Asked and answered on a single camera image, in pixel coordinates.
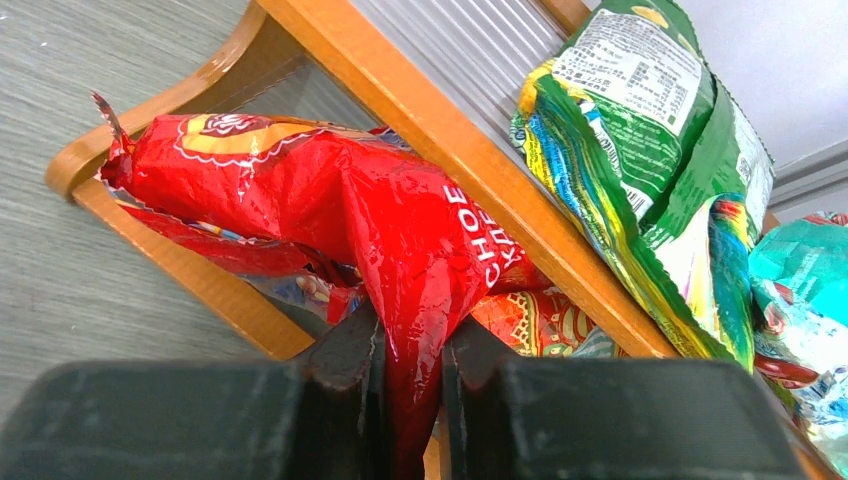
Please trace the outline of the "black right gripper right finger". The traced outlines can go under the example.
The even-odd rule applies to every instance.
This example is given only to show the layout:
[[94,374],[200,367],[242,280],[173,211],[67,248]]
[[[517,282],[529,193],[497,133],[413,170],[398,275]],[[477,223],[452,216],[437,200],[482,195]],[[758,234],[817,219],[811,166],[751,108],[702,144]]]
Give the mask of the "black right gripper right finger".
[[478,322],[442,351],[450,479],[801,479],[740,367],[692,359],[528,358]]

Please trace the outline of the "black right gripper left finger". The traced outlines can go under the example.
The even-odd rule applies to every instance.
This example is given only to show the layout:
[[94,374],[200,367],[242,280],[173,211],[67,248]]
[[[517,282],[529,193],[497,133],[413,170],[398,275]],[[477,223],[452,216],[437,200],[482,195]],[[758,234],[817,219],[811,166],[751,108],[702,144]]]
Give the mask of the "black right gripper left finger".
[[383,329],[361,305],[293,358],[58,366],[1,432],[5,479],[378,479]]

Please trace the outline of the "red candy bag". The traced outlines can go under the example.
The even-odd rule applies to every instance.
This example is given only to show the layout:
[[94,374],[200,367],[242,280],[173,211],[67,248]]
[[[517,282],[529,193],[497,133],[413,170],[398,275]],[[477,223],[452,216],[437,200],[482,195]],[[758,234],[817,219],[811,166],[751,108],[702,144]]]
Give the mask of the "red candy bag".
[[97,178],[148,228],[337,324],[370,302],[386,331],[394,479],[420,479],[441,351],[472,317],[530,357],[623,350],[441,169],[390,129],[243,113],[160,115],[113,140]]

